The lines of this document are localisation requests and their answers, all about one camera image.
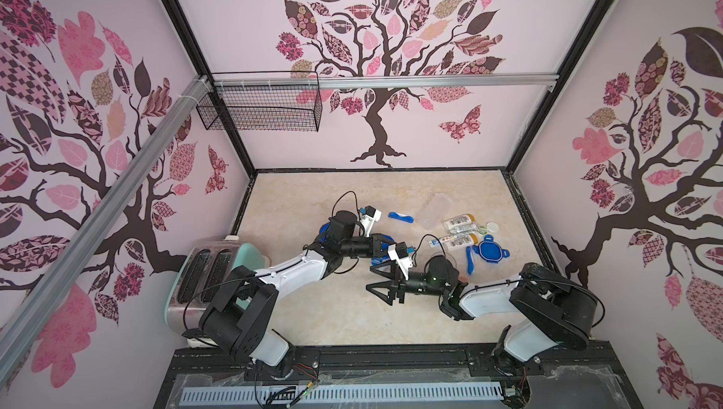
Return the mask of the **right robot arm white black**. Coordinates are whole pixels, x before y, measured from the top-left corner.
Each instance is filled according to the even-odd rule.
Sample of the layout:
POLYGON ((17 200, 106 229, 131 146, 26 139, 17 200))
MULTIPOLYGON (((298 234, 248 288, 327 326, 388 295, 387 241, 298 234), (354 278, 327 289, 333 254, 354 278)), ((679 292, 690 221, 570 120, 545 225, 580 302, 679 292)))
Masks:
POLYGON ((587 349, 596 312, 604 308, 587 288, 534 262, 517 275, 481 285, 462 281, 458 269, 442 255, 433 256, 421 272, 404 269, 399 259, 374 264, 370 271, 383 280, 366 290, 387 305, 402 304, 408 294, 416 294, 436 296, 438 309, 455 322, 521 314, 520 322, 503 329, 487 359, 497 373, 508 377, 555 347, 587 349))

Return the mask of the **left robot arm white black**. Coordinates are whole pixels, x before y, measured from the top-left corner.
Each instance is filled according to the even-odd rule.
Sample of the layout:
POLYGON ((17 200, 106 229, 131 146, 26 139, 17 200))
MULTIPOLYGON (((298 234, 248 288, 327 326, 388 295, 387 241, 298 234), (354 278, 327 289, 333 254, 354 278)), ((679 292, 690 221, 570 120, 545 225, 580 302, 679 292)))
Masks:
POLYGON ((212 249, 200 249, 186 260, 169 298, 168 326, 186 339, 219 348, 238 364, 289 373, 297 364, 297 348, 269 326, 278 301, 333 275, 345 258, 401 258, 405 243, 373 232, 377 220, 371 208, 338 211, 297 256, 270 267, 239 263, 241 256, 264 260, 255 246, 241 244, 229 254, 228 270, 209 272, 203 286, 192 287, 190 277, 200 276, 203 266, 215 266, 212 249))

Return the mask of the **white toothpaste tube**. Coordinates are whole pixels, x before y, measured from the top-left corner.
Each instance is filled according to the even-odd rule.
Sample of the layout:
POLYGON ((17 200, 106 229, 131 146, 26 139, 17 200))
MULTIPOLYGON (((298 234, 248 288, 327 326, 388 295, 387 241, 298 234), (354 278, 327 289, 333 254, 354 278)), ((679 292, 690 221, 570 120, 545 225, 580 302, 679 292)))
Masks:
POLYGON ((449 237, 449 236, 451 236, 451 235, 457 235, 457 234, 463 234, 463 233, 473 233, 473 234, 478 235, 478 231, 476 230, 476 226, 475 226, 474 224, 470 224, 470 226, 463 226, 462 228, 460 228, 460 229, 458 229, 458 230, 456 230, 456 231, 450 232, 450 233, 448 233, 448 234, 440 237, 439 239, 436 239, 436 240, 435 240, 435 239, 432 239, 432 240, 430 240, 430 241, 429 241, 429 246, 430 246, 430 247, 437 247, 437 246, 442 245, 442 246, 445 247, 444 242, 446 241, 446 238, 447 238, 447 237, 449 237))

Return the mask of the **detached blue container lid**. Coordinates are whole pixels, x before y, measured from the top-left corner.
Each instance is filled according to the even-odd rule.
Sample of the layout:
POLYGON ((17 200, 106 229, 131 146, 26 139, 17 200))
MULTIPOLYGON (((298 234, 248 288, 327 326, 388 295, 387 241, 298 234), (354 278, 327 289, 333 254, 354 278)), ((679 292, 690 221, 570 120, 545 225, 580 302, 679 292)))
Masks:
POLYGON ((488 263, 499 263, 510 257, 510 251, 498 244, 493 235, 485 235, 483 240, 474 246, 474 252, 488 263))

